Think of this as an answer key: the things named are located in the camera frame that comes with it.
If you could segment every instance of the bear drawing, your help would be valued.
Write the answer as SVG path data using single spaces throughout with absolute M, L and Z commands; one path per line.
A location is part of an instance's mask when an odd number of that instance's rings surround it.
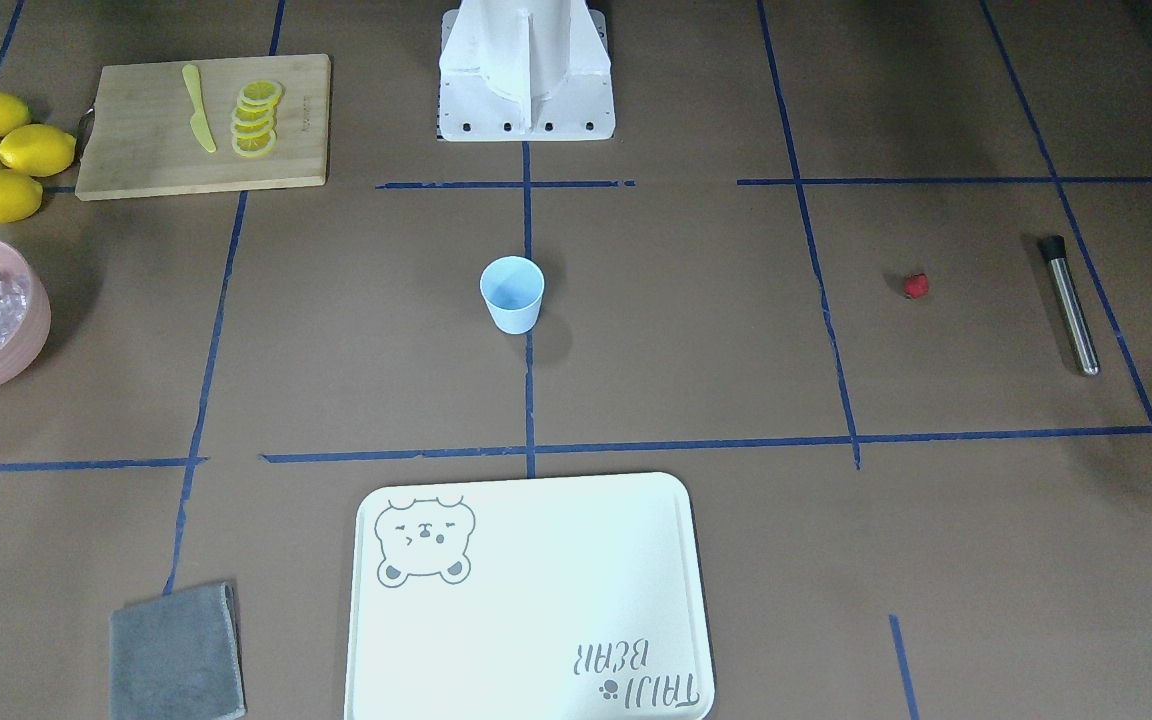
M 473 511 L 461 500 L 391 503 L 376 518 L 381 555 L 376 577 L 386 588 L 426 575 L 439 575 L 453 585 L 463 582 L 470 574 L 467 548 L 473 523 Z

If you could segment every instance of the metal stick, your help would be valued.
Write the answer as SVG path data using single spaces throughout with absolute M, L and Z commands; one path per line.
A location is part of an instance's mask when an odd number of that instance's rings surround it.
M 1059 234 L 1038 241 L 1038 250 L 1051 270 L 1052 282 L 1056 283 L 1056 295 L 1060 297 L 1064 326 L 1069 329 L 1074 342 L 1074 355 L 1078 359 L 1079 370 L 1084 376 L 1101 372 L 1101 363 L 1096 358 L 1096 346 L 1092 346 L 1091 333 L 1087 333 L 1087 320 L 1083 318 L 1083 305 L 1079 305 L 1078 293 L 1074 290 L 1074 278 L 1069 276 L 1069 264 L 1064 258 L 1064 237 Z

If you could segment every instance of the red object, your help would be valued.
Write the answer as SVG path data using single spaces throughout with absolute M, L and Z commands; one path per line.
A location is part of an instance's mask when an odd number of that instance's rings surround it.
M 929 290 L 932 290 L 932 286 L 927 282 L 927 275 L 919 273 L 905 278 L 905 297 L 909 300 L 918 300 L 927 295 Z

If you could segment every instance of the cup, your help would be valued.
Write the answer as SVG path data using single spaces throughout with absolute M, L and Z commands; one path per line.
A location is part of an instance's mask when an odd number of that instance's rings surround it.
M 479 291 L 500 332 L 522 334 L 536 325 L 545 275 L 535 263 L 516 255 L 493 260 L 479 278 Z

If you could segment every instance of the gray cloth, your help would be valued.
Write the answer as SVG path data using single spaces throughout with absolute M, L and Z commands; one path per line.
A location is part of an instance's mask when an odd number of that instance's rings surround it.
M 229 583 L 189 588 L 109 615 L 111 720 L 247 714 Z

